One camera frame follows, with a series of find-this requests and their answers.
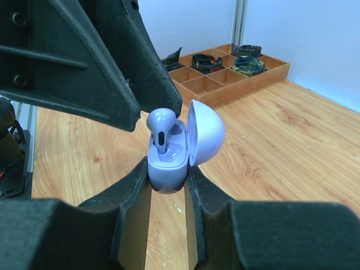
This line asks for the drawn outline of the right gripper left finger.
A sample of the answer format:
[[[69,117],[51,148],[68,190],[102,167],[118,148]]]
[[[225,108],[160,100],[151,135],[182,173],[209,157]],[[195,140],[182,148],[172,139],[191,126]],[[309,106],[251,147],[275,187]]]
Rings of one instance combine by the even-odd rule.
[[[1,268],[144,269],[150,204],[146,158],[78,206],[3,199]]]

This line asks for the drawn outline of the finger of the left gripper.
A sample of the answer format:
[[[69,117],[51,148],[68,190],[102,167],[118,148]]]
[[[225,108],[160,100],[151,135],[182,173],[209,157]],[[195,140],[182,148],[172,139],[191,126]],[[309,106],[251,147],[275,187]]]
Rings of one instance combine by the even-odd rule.
[[[1,95],[129,132],[140,118],[79,1],[1,2]]]
[[[141,110],[166,107],[180,116],[182,97],[152,44],[138,2],[96,1],[95,26]]]

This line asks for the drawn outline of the purple earbud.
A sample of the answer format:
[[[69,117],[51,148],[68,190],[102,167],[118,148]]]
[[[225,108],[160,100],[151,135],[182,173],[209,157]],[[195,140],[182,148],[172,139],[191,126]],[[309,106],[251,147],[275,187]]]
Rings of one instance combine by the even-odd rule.
[[[158,153],[164,154],[167,147],[167,135],[176,122],[176,114],[168,108],[158,108],[149,113],[147,127],[154,135],[154,144]]]

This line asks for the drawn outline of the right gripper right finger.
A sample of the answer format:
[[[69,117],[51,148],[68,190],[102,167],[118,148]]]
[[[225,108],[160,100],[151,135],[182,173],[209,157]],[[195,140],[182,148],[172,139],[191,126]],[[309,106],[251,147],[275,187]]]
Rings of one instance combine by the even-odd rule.
[[[359,218],[333,202],[238,201],[190,167],[190,269],[358,269]]]

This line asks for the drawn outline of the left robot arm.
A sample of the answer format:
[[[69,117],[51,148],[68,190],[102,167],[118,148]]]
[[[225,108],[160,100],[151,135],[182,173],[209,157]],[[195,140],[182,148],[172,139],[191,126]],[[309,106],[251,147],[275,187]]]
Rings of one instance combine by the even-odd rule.
[[[1,2],[1,197],[27,192],[30,134],[13,102],[127,132],[141,112],[181,113],[137,1]]]

